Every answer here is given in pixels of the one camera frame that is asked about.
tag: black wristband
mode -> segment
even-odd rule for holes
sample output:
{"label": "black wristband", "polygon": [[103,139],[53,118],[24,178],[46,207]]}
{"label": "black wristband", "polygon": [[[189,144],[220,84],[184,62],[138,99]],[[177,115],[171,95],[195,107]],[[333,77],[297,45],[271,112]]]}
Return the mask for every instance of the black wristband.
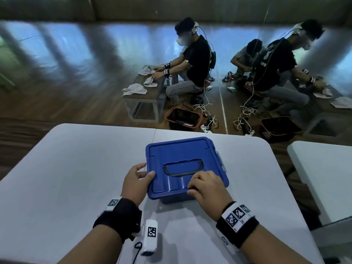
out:
{"label": "black wristband", "polygon": [[133,241],[132,233],[140,232],[141,218],[142,211],[136,204],[129,199],[121,198],[112,211],[104,211],[97,218],[93,228],[97,225],[106,225],[120,235],[122,242],[127,238]]}
{"label": "black wristband", "polygon": [[164,70],[164,76],[165,76],[166,78],[169,78],[169,76],[170,76],[170,70],[169,70],[169,69],[165,69],[165,70]]}
{"label": "black wristband", "polygon": [[311,86],[314,84],[314,82],[316,81],[316,79],[314,77],[310,77],[309,81],[306,82],[306,86]]}
{"label": "black wristband", "polygon": [[[229,203],[223,213],[230,208],[235,202]],[[217,229],[237,248],[241,248],[245,240],[252,234],[252,232],[259,225],[259,222],[255,217],[251,217],[245,222],[239,230],[235,231],[233,227],[230,226],[230,223],[227,222],[222,216],[219,218],[216,227]]]}

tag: black handle outline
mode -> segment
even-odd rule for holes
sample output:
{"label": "black handle outline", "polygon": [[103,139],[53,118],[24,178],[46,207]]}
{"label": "black handle outline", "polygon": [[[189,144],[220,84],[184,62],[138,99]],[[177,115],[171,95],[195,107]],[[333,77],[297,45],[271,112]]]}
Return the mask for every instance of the black handle outline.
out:
{"label": "black handle outline", "polygon": [[[185,163],[185,162],[191,162],[191,161],[194,161],[194,160],[198,160],[199,161],[199,169],[197,170],[193,170],[193,171],[186,171],[186,172],[183,172],[183,173],[176,173],[176,174],[171,174],[169,171],[168,171],[168,165],[172,165],[172,164],[180,164],[180,163]],[[193,175],[193,174],[196,174],[197,172],[200,172],[204,167],[204,163],[201,159],[192,159],[192,160],[185,160],[185,161],[180,161],[180,162],[175,162],[175,163],[168,163],[168,164],[165,164],[164,165],[164,172],[171,176],[171,177],[182,177],[182,176],[186,176],[186,175]]]}

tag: black basket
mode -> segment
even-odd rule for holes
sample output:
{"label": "black basket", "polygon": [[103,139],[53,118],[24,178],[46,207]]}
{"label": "black basket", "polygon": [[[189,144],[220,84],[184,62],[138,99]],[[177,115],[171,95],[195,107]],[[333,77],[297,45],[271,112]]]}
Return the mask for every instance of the black basket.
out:
{"label": "black basket", "polygon": [[172,108],[166,113],[165,119],[169,121],[172,130],[193,131],[199,127],[203,115],[181,108]]}
{"label": "black basket", "polygon": [[297,133],[302,132],[290,117],[268,118],[261,120],[259,130],[261,136],[270,144],[275,142],[287,142]]}

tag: blue storage box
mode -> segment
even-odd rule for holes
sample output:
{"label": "blue storage box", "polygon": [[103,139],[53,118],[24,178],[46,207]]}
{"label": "blue storage box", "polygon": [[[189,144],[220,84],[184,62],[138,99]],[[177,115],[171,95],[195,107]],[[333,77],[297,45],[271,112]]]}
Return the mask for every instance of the blue storage box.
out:
{"label": "blue storage box", "polygon": [[207,137],[149,144],[145,152],[147,172],[155,171],[148,187],[150,199],[161,199],[164,204],[192,199],[187,195],[187,185],[200,170],[212,170],[228,187],[225,167]]}

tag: blue lid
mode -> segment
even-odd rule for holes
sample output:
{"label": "blue lid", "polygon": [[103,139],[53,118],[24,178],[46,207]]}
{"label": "blue lid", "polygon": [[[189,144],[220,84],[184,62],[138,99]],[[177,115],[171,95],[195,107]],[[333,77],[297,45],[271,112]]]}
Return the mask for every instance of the blue lid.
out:
{"label": "blue lid", "polygon": [[148,187],[150,199],[186,193],[192,175],[200,170],[212,170],[225,187],[229,185],[213,141],[207,137],[149,144],[145,152],[147,172],[155,171]]}

